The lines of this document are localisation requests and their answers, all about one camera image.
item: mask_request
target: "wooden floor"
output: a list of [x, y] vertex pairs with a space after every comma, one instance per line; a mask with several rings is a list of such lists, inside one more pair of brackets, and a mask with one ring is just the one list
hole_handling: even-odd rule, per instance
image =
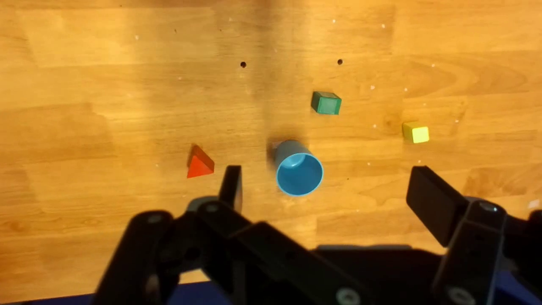
[[[0, 304], [92, 293], [133, 216], [180, 216], [228, 165], [243, 214], [307, 248], [443, 253], [406, 205], [416, 165], [528, 217], [541, 31], [538, 0], [0, 0]], [[314, 90], [341, 116], [316, 116]], [[404, 121], [433, 143], [406, 146]], [[282, 139], [324, 161], [318, 193], [279, 192]], [[216, 175], [185, 178], [194, 143]]]

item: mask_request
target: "blue cup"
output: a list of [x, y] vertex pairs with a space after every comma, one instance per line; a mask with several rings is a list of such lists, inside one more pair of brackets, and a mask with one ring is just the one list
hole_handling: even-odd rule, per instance
[[285, 141], [275, 149], [277, 185], [290, 197], [316, 192], [324, 180], [323, 163], [299, 141]]

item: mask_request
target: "wood grain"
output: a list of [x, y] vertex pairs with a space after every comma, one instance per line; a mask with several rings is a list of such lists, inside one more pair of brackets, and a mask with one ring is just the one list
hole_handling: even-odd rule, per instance
[[[443, 253], [406, 204], [416, 165], [528, 217], [541, 27], [533, 0], [0, 0], [0, 304], [92, 293], [133, 216], [180, 216], [228, 165], [245, 166], [243, 214], [307, 248]], [[314, 114], [314, 90], [341, 116]], [[433, 143], [406, 144], [404, 121]], [[324, 161], [318, 193], [279, 192], [282, 139]], [[192, 144], [216, 175], [185, 178]]]

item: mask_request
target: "yellow cube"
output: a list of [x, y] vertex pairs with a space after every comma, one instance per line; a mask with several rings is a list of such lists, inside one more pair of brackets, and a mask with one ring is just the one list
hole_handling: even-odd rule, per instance
[[406, 122], [404, 138], [412, 144], [429, 143], [429, 127], [419, 122]]

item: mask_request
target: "teal cube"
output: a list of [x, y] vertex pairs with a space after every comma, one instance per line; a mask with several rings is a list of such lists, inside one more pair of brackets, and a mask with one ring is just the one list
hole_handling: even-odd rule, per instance
[[314, 92], [312, 94], [312, 109], [321, 116], [340, 116], [341, 97], [329, 92]]

